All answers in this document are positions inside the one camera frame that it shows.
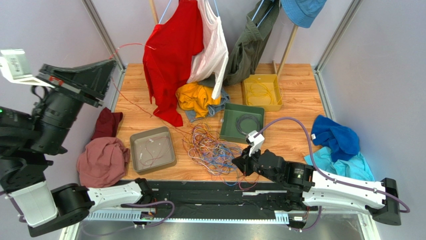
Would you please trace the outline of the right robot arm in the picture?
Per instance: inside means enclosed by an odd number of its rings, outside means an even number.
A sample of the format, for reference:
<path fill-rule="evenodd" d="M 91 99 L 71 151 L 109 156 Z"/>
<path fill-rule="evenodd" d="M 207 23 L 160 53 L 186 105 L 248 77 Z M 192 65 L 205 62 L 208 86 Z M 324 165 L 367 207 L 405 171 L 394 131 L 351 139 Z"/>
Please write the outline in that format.
<path fill-rule="evenodd" d="M 394 179 L 353 179 L 323 171 L 315 162 L 286 161 L 269 150 L 261 151 L 263 132 L 270 126 L 250 132 L 246 136 L 248 146 L 231 162 L 244 176 L 256 173 L 282 186 L 286 191 L 280 201 L 284 211 L 317 210 L 320 214 L 323 208 L 339 208 L 369 214 L 381 224 L 402 224 L 401 214 L 408 214 L 410 209 L 399 199 Z"/>

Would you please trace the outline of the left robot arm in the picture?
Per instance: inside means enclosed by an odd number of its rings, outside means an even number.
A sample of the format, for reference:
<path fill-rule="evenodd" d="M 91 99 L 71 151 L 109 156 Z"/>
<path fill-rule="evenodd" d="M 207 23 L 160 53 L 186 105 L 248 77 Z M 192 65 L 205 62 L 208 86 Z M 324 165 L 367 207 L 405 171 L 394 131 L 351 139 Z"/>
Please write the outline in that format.
<path fill-rule="evenodd" d="M 31 77 L 31 92 L 36 92 L 36 81 L 44 92 L 32 112 L 0 109 L 0 185 L 32 237 L 77 224 L 98 210 L 145 206 L 153 197 L 144 178 L 104 188 L 47 186 L 44 171 L 53 162 L 46 156 L 67 152 L 63 142 L 80 110 L 84 104 L 102 105 L 116 65 L 114 59 L 78 67 L 44 64 Z"/>

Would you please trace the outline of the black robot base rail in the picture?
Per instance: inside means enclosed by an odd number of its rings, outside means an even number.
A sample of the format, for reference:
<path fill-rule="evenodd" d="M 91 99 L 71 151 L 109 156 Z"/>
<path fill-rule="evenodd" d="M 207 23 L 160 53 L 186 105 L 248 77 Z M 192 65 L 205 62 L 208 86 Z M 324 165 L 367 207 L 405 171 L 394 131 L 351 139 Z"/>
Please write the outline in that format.
<path fill-rule="evenodd" d="M 280 201 L 286 190 L 277 183 L 258 183 L 252 190 L 243 191 L 236 186 L 219 182 L 147 181 L 137 178 L 143 196 L 138 204 L 171 201 L 176 218 L 271 219 L 274 213 L 290 214 L 306 210 L 285 211 Z"/>

